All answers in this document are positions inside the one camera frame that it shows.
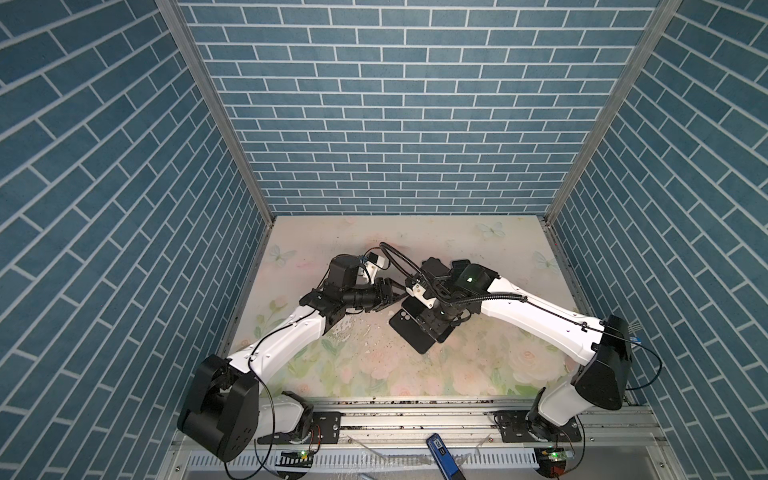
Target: floral tablecloth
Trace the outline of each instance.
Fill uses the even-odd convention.
[[[537,217],[278,217],[233,350],[290,315],[333,256],[361,254],[380,241],[416,262],[469,258],[576,310]],[[385,273],[402,282],[395,269]],[[532,397],[575,367],[552,345],[485,315],[419,355],[388,324],[398,310],[345,317],[288,362],[270,390],[309,397]]]

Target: mounting plate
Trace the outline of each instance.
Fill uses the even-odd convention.
[[[318,425],[320,427],[320,437],[322,445],[335,445],[339,443],[339,429],[341,428],[341,413],[340,412],[314,412],[312,414],[312,425]],[[290,437],[286,433],[276,433],[273,444],[274,445],[308,445],[310,438],[307,438],[302,443],[292,443]],[[265,435],[257,439],[259,445],[269,445],[270,436]]]
[[[525,410],[501,410],[494,412],[493,418],[498,425],[498,430],[502,434],[504,443],[520,442],[538,442],[538,440],[528,432],[528,426],[525,423],[525,416],[528,414]],[[568,423],[561,427],[560,441],[572,443],[581,441],[581,430],[578,428],[576,419],[570,419]]]

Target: blue brick wall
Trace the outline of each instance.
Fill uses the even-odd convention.
[[[262,229],[152,0],[0,2],[0,478],[157,474]]]
[[[766,24],[684,0],[555,223],[595,311],[664,359],[644,393],[689,478],[768,478]]]
[[[656,4],[182,1],[279,214],[544,213]]]

